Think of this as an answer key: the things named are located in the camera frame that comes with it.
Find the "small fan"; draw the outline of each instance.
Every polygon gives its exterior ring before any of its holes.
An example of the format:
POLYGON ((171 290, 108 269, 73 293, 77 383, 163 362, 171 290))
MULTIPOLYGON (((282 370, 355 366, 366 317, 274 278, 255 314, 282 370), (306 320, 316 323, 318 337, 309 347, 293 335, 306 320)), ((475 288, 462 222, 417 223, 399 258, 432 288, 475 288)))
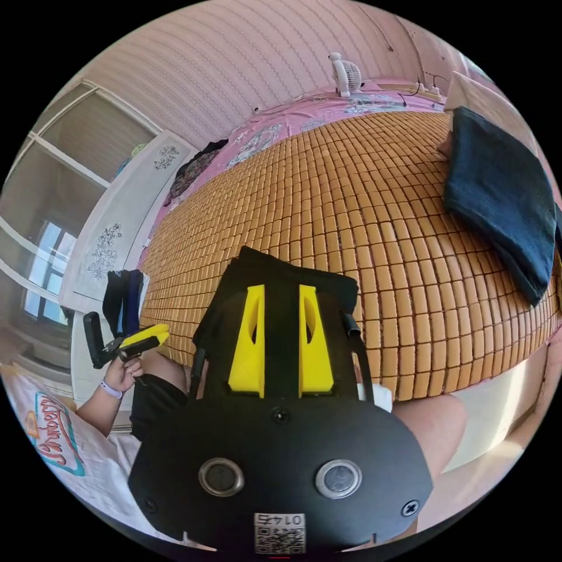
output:
POLYGON ((332 77, 335 80, 336 92, 343 98, 348 98, 351 94, 360 94, 361 72, 357 65, 342 60, 339 53, 330 53, 328 58, 334 68, 332 77))

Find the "wristband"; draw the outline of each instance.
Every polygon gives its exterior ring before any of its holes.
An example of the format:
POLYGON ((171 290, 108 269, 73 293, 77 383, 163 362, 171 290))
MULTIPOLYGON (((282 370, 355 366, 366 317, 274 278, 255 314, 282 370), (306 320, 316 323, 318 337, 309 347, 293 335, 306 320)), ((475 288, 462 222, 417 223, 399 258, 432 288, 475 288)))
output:
POLYGON ((117 398, 118 400, 121 400, 123 398, 123 391, 111 388, 109 384, 107 384, 104 380, 100 382, 100 387, 102 387, 103 390, 107 392, 107 394, 113 396, 114 398, 117 398))

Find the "yellow bracket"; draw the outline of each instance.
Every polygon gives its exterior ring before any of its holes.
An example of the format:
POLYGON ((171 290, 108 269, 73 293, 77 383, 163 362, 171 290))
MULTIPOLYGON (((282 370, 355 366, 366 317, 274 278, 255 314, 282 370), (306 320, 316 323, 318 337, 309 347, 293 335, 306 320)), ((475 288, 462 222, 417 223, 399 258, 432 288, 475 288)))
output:
POLYGON ((233 392, 257 393, 265 388, 265 286, 248 287, 242 324, 228 378, 233 392))
POLYGON ((334 377, 315 287, 299 287, 299 324, 299 397, 331 392, 334 377))
POLYGON ((170 336, 169 330, 170 328, 167 324, 156 324, 154 326, 150 326, 150 328, 141 330, 140 332, 125 338, 119 347, 122 348, 137 344, 152 337, 157 338, 159 345, 162 345, 170 336))

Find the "pink bed sheet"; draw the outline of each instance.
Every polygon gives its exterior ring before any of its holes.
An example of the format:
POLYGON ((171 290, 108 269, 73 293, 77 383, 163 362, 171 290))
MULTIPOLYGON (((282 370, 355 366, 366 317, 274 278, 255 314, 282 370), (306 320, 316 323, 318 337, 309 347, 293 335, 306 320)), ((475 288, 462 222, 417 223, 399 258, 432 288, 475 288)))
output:
MULTIPOLYGON (((400 95, 398 92, 383 90, 379 86, 384 83, 402 82, 407 83, 394 79, 377 82, 366 80, 361 88, 362 93, 352 94, 350 98, 341 98, 334 90, 325 88, 291 103, 256 113, 246 123, 232 131, 228 144, 190 187, 169 206, 160 209, 150 232, 149 241, 164 217, 206 182, 290 136, 357 115, 389 111, 443 111, 443 103, 433 102, 417 95, 404 93, 400 95)), ((146 248, 141 254, 139 266, 145 256, 146 248)))

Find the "pillow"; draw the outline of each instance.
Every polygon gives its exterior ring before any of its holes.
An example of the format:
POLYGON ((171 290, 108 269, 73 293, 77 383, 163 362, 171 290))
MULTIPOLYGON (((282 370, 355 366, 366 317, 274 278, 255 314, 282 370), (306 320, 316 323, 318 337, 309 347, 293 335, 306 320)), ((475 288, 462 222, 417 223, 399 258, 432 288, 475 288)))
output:
POLYGON ((444 111, 451 115, 450 131, 453 130, 452 111, 461 106, 467 107, 490 123, 500 127, 506 133, 514 136, 538 157, 534 136, 519 111, 496 92, 478 84, 467 76, 453 71, 453 78, 444 107, 444 111))

